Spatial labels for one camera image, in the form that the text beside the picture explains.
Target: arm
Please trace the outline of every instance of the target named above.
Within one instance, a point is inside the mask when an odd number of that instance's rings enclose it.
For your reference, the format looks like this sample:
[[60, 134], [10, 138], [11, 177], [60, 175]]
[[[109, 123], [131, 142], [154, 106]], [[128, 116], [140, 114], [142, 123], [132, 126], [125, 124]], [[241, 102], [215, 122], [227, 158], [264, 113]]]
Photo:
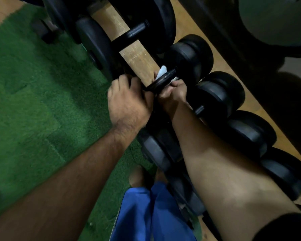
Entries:
[[110, 173], [153, 106], [140, 80], [125, 75], [108, 90], [112, 129], [0, 216], [0, 240], [77, 240]]
[[219, 139], [186, 105], [176, 81], [162, 103], [170, 115], [192, 183], [224, 241], [252, 240], [270, 221], [300, 212], [273, 180]]

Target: dumbbell handle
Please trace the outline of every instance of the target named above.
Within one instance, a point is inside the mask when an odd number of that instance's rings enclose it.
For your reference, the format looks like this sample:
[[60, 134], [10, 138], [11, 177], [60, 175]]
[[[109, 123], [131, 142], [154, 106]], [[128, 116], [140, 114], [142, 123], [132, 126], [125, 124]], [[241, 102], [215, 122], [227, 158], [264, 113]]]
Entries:
[[124, 50], [127, 46], [134, 43], [138, 40], [139, 35], [149, 27], [149, 23], [146, 20], [143, 23], [138, 24], [131, 30], [123, 33], [121, 36], [117, 37], [115, 40], [112, 41], [112, 46], [114, 51], [120, 52]]
[[173, 78], [176, 77], [178, 68], [173, 68], [172, 70], [167, 71], [153, 83], [146, 87], [146, 91], [151, 91], [154, 94], [159, 94], [165, 86], [169, 85]]

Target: blue shorts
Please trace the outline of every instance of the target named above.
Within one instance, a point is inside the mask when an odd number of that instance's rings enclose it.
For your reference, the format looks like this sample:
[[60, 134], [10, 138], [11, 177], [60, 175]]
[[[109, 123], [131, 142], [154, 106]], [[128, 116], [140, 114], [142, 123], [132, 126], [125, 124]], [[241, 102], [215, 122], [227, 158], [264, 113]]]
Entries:
[[150, 241], [152, 234], [154, 241], [196, 241], [162, 182], [150, 191], [144, 187], [126, 191], [110, 241]]

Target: leg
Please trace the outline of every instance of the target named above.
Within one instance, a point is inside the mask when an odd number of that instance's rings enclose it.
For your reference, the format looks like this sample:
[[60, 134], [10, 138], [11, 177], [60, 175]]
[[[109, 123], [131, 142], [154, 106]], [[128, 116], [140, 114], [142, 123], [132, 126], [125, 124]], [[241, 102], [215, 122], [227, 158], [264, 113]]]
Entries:
[[110, 241], [149, 241], [151, 238], [151, 197], [144, 169], [137, 166], [129, 177], [133, 188], [126, 191]]
[[157, 170], [155, 181], [150, 193], [152, 203], [154, 203], [152, 217], [154, 241], [196, 241], [176, 200], [166, 189], [167, 180], [160, 170]]

